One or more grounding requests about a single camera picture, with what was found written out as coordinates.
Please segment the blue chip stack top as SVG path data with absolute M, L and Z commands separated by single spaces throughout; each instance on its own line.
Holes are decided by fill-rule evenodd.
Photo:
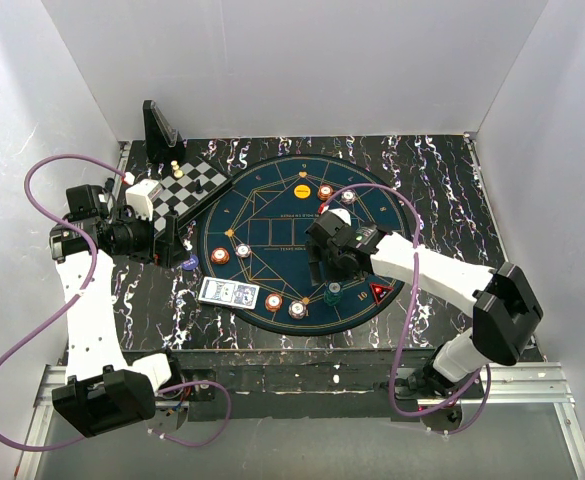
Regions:
M 357 199 L 354 190 L 345 190 L 340 196 L 340 202 L 344 205 L 352 205 Z

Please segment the red chip stack top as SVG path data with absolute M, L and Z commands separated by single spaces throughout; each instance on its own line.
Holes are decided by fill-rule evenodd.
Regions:
M 330 185 L 323 184 L 318 188 L 317 196 L 321 201 L 328 200 L 333 195 L 333 188 Z

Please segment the playing card deck box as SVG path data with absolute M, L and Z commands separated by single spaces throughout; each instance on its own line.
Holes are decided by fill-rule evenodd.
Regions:
M 235 280 L 204 277 L 198 294 L 198 301 L 229 308 L 255 308 L 260 287 Z

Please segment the red triangle big blind button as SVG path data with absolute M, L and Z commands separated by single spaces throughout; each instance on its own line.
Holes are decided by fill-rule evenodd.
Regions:
M 392 286 L 371 282 L 369 284 L 373 300 L 380 305 L 394 290 Z

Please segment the red chip stack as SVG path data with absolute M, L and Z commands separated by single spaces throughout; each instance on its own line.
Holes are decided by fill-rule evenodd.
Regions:
M 328 200 L 333 195 L 333 188 L 330 185 L 323 184 L 318 188 L 317 196 L 321 201 Z
M 223 265 L 229 262 L 230 253 L 224 247 L 217 247 L 212 250 L 210 259 L 213 264 Z
M 282 308 L 283 297 L 277 293 L 269 294 L 265 299 L 265 308 L 269 312 L 277 312 Z

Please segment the orange dealer button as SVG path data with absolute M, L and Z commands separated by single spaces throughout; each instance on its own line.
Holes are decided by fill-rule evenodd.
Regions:
M 308 185 L 299 184 L 294 188 L 294 195 L 299 199 L 307 199 L 311 196 L 311 188 Z

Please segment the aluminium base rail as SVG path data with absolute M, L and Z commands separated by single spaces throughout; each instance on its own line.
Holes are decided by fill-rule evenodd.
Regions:
M 18 479 L 585 479 L 585 441 L 557 363 L 494 367 L 489 400 L 466 400 L 475 423 L 439 436 L 386 418 L 235 419 L 187 448 L 138 424 L 75 446 L 24 454 Z

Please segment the red chip stack bottom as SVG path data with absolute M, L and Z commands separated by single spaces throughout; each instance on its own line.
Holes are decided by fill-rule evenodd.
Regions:
M 283 297 L 277 293 L 269 294 L 265 299 L 265 308 L 269 312 L 277 312 L 282 308 Z

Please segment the blue small blind button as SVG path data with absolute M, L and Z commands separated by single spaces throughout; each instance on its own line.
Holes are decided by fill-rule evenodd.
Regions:
M 193 271 L 199 265 L 199 259 L 196 255 L 192 254 L 186 261 L 181 264 L 181 268 L 185 271 Z

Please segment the red chip stack left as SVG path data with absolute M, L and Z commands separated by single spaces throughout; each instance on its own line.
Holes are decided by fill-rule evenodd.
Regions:
M 210 259 L 213 264 L 223 265 L 229 262 L 230 253 L 224 247 L 217 247 L 212 250 Z

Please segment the green chip stack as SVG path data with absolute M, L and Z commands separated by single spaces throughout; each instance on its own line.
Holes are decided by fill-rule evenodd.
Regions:
M 343 290 L 339 282 L 329 282 L 326 284 L 323 301 L 328 306 L 337 305 L 343 295 Z

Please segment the round blue poker mat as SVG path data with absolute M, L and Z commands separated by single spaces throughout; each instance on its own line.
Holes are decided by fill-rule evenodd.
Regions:
M 349 162 L 322 155 L 290 155 L 258 162 L 238 174 L 232 190 L 199 220 L 199 259 L 205 275 L 260 287 L 256 306 L 236 314 L 261 329 L 288 336 L 321 336 L 357 327 L 379 315 L 403 289 L 403 282 L 368 276 L 343 282 L 343 295 L 335 306 L 323 301 L 325 285 L 310 281 L 305 250 L 306 229 L 317 218 L 318 188 L 327 184 L 339 190 L 357 185 L 357 199 L 348 206 L 353 226 L 373 222 L 410 236 L 408 218 L 399 200 L 381 190 L 383 180 Z M 311 188 L 311 196 L 299 199 L 296 185 Z M 236 256 L 238 244 L 247 244 L 252 254 Z M 230 260 L 213 264 L 213 249 L 224 247 Z M 373 300 L 371 282 L 388 285 L 393 292 L 380 304 Z M 282 308 L 269 312 L 265 299 L 271 293 L 283 297 Z M 292 319 L 288 308 L 293 301 L 307 305 L 307 315 Z

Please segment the black white chessboard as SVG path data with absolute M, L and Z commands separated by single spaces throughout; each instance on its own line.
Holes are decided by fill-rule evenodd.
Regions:
M 186 161 L 180 168 L 183 171 L 181 178 L 175 178 L 173 174 L 170 174 L 164 176 L 160 181 L 163 191 L 153 201 L 156 234 L 163 232 L 164 218 L 168 214 L 175 213 L 177 215 L 177 227 L 181 229 L 202 214 L 233 186 L 230 177 L 205 160 L 196 158 Z M 202 194 L 195 193 L 197 179 L 202 183 L 204 190 Z

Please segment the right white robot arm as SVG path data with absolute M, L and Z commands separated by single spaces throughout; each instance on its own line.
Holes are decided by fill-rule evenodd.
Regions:
M 337 210 L 321 214 L 306 234 L 313 281 L 387 277 L 417 286 L 470 318 L 470 328 L 400 380 L 403 390 L 443 398 L 487 364 L 515 365 L 543 317 L 525 274 L 512 263 L 491 268 L 456 260 L 373 223 L 353 227 Z

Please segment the black card holder stand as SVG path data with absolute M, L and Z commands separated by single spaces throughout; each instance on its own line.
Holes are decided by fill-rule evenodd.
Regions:
M 145 148 L 151 164 L 180 163 L 186 155 L 184 139 L 172 127 L 154 100 L 145 100 L 142 105 Z

